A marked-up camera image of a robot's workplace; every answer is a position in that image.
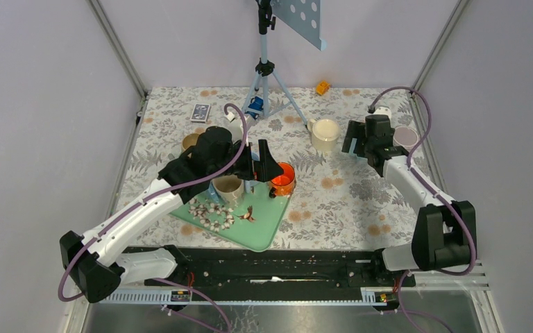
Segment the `orange mug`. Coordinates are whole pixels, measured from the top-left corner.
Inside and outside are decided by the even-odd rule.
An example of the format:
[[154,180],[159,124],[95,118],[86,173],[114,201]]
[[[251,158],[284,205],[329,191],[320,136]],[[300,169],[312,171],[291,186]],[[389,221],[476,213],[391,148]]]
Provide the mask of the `orange mug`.
[[279,162],[283,174],[275,177],[269,182],[269,197],[290,196],[296,185],[296,172],[292,165],[286,162]]

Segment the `seahorse pattern mug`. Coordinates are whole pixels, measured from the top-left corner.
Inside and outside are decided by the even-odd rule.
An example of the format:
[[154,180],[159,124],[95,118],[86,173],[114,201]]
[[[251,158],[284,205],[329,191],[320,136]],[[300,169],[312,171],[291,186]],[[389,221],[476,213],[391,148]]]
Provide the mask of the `seahorse pattern mug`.
[[222,201],[231,207],[243,201],[244,182],[237,176],[221,176],[212,180],[212,185]]

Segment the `lilac mug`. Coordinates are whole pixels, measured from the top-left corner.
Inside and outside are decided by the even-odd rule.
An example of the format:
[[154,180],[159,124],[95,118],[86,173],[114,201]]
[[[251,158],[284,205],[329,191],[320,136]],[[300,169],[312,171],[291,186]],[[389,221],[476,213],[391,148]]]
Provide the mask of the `lilac mug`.
[[419,140],[418,133],[408,126],[396,126],[394,128],[393,141],[395,146],[402,146],[410,151],[419,143]]

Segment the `blue butterfly mug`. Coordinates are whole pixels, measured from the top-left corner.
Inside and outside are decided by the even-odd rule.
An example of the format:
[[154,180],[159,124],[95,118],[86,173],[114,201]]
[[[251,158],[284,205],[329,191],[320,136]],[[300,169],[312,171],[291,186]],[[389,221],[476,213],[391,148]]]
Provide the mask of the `blue butterfly mug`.
[[217,205],[221,204],[221,197],[212,183],[209,184],[206,195],[213,203],[216,203]]

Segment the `beige mug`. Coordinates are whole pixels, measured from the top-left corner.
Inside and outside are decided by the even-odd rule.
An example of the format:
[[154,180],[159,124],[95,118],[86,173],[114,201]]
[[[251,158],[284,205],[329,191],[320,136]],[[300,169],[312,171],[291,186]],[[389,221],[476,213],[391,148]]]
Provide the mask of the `beige mug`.
[[183,138],[181,142],[181,151],[185,152],[187,149],[195,146],[200,137],[199,133],[192,133]]

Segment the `light blue faceted mug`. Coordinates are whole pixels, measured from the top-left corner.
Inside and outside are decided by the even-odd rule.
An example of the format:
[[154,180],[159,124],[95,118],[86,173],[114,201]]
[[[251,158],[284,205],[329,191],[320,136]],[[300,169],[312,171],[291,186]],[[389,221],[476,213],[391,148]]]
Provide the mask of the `light blue faceted mug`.
[[355,138],[353,138],[351,140],[351,143],[350,143],[350,147],[349,147],[349,151],[348,153],[352,156],[356,156],[357,153],[355,152],[355,149],[356,149],[356,145],[357,145],[357,140]]

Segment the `light blue ribbed mug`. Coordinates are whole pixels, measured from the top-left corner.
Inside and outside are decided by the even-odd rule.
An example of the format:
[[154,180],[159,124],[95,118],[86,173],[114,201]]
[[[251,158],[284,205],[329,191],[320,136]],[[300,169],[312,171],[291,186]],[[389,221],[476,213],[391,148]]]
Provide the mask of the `light blue ribbed mug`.
[[253,188],[255,186],[255,182],[253,180],[244,180],[243,181],[244,191],[247,194],[253,193]]

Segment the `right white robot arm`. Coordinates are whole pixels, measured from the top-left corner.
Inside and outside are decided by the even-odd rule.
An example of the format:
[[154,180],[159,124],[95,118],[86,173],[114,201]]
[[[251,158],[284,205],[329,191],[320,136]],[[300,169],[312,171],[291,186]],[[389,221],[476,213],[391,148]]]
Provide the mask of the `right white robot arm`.
[[456,201],[413,165],[410,152],[394,145],[394,128],[387,115],[371,114],[363,122],[349,121],[342,152],[364,158],[377,174],[393,185],[417,220],[408,244],[376,251],[371,279],[387,286],[398,271],[441,271],[453,267],[466,272],[477,259],[476,213],[468,201]]

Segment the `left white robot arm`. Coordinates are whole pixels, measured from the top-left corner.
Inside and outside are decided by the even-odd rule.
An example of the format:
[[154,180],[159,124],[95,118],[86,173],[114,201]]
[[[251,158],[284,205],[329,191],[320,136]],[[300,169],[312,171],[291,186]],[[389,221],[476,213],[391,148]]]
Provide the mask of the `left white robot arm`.
[[58,297],[67,301],[64,286],[71,278],[90,303],[104,300],[120,285],[164,278],[178,285],[187,278],[186,264],[168,250],[150,255],[127,255],[124,250],[159,218],[188,204],[206,191],[213,179],[235,176],[240,180],[269,182],[283,174],[265,139],[258,142],[259,159],[244,139],[233,140],[229,130],[211,126],[195,145],[161,169],[151,184],[128,206],[96,227],[78,234],[69,231],[59,240],[65,270]]

